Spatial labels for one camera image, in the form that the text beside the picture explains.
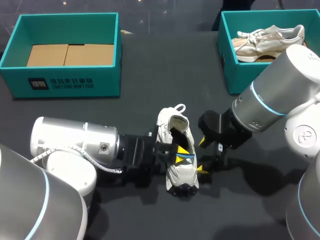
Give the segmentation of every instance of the shoelace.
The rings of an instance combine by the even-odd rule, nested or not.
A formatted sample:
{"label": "shoelace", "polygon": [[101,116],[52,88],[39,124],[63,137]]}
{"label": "shoelace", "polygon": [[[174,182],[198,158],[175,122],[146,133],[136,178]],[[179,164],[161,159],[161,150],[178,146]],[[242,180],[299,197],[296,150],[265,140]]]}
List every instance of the shoelace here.
{"label": "shoelace", "polygon": [[266,39],[265,37],[262,37],[262,31],[263,29],[257,29],[251,33],[245,33],[242,31],[238,31],[236,34],[238,35],[239,38],[241,39],[245,39],[246,41],[244,44],[242,44],[237,50],[235,51],[239,51],[240,49],[242,49],[248,42],[250,43],[254,43],[254,45],[257,44],[257,39],[259,40],[263,40]]}

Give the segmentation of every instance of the white sneaker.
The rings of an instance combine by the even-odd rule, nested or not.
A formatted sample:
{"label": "white sneaker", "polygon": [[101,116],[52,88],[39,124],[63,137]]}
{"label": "white sneaker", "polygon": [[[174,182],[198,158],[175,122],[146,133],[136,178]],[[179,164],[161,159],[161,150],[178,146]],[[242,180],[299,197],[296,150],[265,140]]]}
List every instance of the white sneaker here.
{"label": "white sneaker", "polygon": [[179,145],[175,164],[168,165],[166,171],[166,190],[173,195],[195,194],[199,188],[197,177],[197,157],[195,141],[189,128],[189,120],[181,113],[186,110],[184,104],[163,108],[157,119],[159,126],[157,141]]}
{"label": "white sneaker", "polygon": [[266,29],[258,29],[251,33],[238,31],[238,38],[232,39],[236,58],[252,63],[262,56],[278,57],[293,44],[302,45],[305,40],[305,28],[281,29],[272,25]]}

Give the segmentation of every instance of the cardboard insert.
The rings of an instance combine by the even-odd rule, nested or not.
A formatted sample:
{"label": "cardboard insert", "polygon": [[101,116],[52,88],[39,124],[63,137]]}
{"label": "cardboard insert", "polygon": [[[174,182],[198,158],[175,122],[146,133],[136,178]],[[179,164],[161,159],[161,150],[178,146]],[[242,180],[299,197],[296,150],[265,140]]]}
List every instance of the cardboard insert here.
{"label": "cardboard insert", "polygon": [[113,65],[113,44],[33,45],[27,67]]}

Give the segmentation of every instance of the teal box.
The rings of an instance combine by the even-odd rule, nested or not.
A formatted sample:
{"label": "teal box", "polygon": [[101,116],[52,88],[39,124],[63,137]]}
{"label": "teal box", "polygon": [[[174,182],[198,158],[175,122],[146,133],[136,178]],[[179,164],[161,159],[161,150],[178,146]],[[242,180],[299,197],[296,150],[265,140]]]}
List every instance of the teal box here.
{"label": "teal box", "polygon": [[232,45],[237,31],[251,33],[272,25],[279,28],[305,28],[307,47],[320,56],[320,15],[316,9],[223,11],[218,32],[218,51],[230,94],[240,94],[270,62],[238,62]]}
{"label": "teal box", "polygon": [[[33,45],[113,44],[113,65],[27,66]],[[20,15],[0,61],[14,98],[120,95],[122,39],[118,13]]]}

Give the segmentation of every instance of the screw hole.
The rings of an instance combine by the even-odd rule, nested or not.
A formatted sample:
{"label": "screw hole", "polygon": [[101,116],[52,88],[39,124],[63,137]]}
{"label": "screw hole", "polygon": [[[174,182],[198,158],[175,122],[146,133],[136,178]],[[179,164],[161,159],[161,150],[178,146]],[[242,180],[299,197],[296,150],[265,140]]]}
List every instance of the screw hole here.
{"label": "screw hole", "polygon": [[103,144],[100,149],[101,151],[106,152],[108,150],[108,146]]}

